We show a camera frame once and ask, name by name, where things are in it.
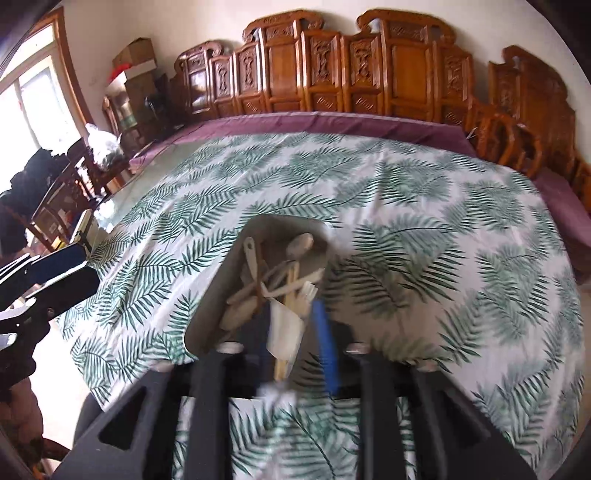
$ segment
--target palm leaf pattern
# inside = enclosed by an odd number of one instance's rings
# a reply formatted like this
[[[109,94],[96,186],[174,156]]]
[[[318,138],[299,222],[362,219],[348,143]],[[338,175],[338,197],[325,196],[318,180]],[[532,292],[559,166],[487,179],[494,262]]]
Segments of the palm leaf pattern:
[[[101,282],[57,319],[108,407],[160,360],[194,360],[186,327],[242,227],[259,214],[332,225],[329,315],[393,361],[436,364],[549,478],[577,429],[583,389],[578,292],[532,183],[506,167],[391,140],[234,135],[204,142],[98,245]],[[233,399],[235,478],[354,478],[358,399],[326,392],[312,348],[293,391]],[[182,476],[191,400],[174,445]],[[416,476],[408,403],[396,405]]]
[[[282,171],[281,184],[299,188],[314,186],[323,179],[344,180],[355,174],[362,164],[354,151],[337,147],[322,147],[313,151],[299,151],[292,155]]]

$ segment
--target tray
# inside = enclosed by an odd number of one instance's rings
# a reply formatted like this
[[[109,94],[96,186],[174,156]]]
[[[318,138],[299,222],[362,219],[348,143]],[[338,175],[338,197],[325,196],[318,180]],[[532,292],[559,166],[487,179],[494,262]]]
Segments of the tray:
[[[215,346],[227,332],[218,327],[226,309],[226,299],[242,288],[240,271],[246,259],[243,243],[253,237],[261,243],[261,251],[269,268],[285,260],[287,244],[301,233],[314,236],[314,246],[300,260],[300,277],[327,265],[333,229],[307,218],[287,215],[258,215],[248,221],[230,248],[206,292],[199,302],[184,334],[185,348],[197,357]]]

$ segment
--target purple cloth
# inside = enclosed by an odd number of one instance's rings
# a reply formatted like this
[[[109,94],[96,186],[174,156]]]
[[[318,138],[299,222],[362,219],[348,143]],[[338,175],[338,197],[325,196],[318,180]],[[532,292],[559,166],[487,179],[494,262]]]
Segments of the purple cloth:
[[[566,179],[542,168],[534,180],[573,266],[578,283],[591,275],[591,218]]]
[[[171,144],[227,135],[295,132],[386,138],[476,156],[464,132],[456,125],[358,113],[284,112],[234,116],[190,125],[132,158],[130,163],[133,169],[146,166]]]

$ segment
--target wooden armchair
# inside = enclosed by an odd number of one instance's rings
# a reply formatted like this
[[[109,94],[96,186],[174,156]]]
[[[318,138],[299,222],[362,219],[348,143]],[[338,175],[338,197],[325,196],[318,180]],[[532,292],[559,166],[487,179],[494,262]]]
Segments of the wooden armchair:
[[[505,165],[533,178],[543,161],[543,147],[538,135],[514,118],[469,99],[464,130],[472,134],[472,144],[479,158]]]
[[[95,162],[92,149],[86,145],[83,138],[68,149],[67,156],[72,165],[86,168],[94,193],[93,201],[96,203],[112,194],[108,184],[113,179],[119,177],[124,171],[131,175],[129,161],[123,159],[116,161],[109,171],[102,171]]]
[[[67,166],[33,213],[31,223],[45,237],[46,248],[47,243],[53,245],[57,238],[68,244],[82,212],[93,207],[82,185],[75,165]]]

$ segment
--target white wall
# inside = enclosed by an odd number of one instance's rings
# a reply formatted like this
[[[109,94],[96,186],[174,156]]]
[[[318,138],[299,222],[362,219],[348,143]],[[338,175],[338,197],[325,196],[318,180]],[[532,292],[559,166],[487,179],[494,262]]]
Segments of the white wall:
[[[474,55],[477,93],[483,99],[488,91],[488,61],[501,62],[501,50],[508,45],[519,45],[558,70],[569,89],[569,102],[577,111],[579,149],[591,162],[591,132],[585,128],[591,125],[591,85],[554,28],[525,0],[64,0],[64,6],[74,66],[80,71],[79,80],[93,115],[94,103],[102,98],[102,92],[96,89],[104,84],[97,76],[105,63],[101,55],[110,51],[106,59],[110,61],[127,42],[137,37],[152,38],[160,66],[171,75],[174,60],[183,50],[214,38],[241,44],[242,30],[252,20],[285,10],[319,11],[326,20],[325,28],[345,34],[357,32],[355,19],[370,8],[435,15],[455,29],[458,45]],[[113,8],[113,15],[118,16],[124,31],[113,32],[108,22],[97,21],[98,15],[104,15],[109,8]],[[74,44],[87,44],[89,40],[80,26],[70,35],[69,9],[72,9],[71,17],[78,19],[80,12],[93,9],[87,23],[99,35],[97,38],[105,41],[100,47],[91,47],[94,59],[88,59],[86,64],[77,61]],[[89,65],[92,60],[97,64]]]
[[[76,77],[93,120],[107,128],[101,105],[111,61],[130,42],[118,0],[63,0],[66,36]]]

